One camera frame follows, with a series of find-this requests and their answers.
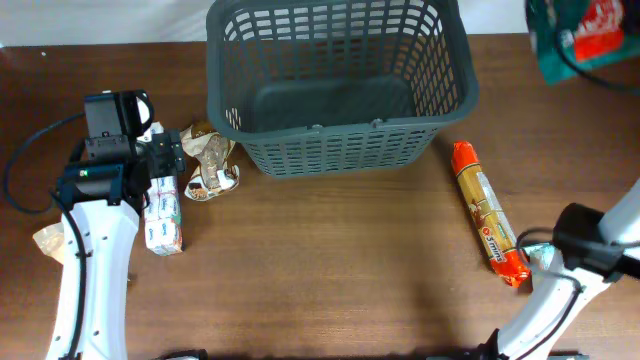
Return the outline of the white tissue multipack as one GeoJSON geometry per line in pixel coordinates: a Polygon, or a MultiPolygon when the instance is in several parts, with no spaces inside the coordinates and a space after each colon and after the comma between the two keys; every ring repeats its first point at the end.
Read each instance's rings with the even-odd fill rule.
{"type": "Polygon", "coordinates": [[[144,201],[146,247],[159,256],[183,251],[177,171],[169,168],[154,175],[144,201]]]}

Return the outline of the grey plastic basket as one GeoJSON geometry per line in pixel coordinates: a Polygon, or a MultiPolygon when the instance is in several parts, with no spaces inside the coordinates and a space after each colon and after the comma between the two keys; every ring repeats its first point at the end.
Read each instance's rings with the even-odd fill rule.
{"type": "Polygon", "coordinates": [[[479,86],[455,0],[217,0],[207,113],[276,178],[402,167],[479,86]]]}

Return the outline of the green Nescafe coffee bag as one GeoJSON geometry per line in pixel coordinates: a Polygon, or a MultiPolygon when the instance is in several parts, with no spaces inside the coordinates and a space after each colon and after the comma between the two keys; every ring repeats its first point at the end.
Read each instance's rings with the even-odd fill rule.
{"type": "Polygon", "coordinates": [[[637,95],[637,85],[594,74],[639,55],[639,0],[526,0],[526,24],[549,85],[573,77],[637,95]]]}

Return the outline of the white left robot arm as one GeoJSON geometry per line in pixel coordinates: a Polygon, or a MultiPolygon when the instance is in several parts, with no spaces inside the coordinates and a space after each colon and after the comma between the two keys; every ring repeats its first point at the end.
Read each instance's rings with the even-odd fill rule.
{"type": "Polygon", "coordinates": [[[141,141],[154,121],[146,91],[88,95],[88,135],[51,197],[61,212],[64,264],[49,359],[124,359],[129,263],[153,180],[184,171],[175,130],[141,141]]]}

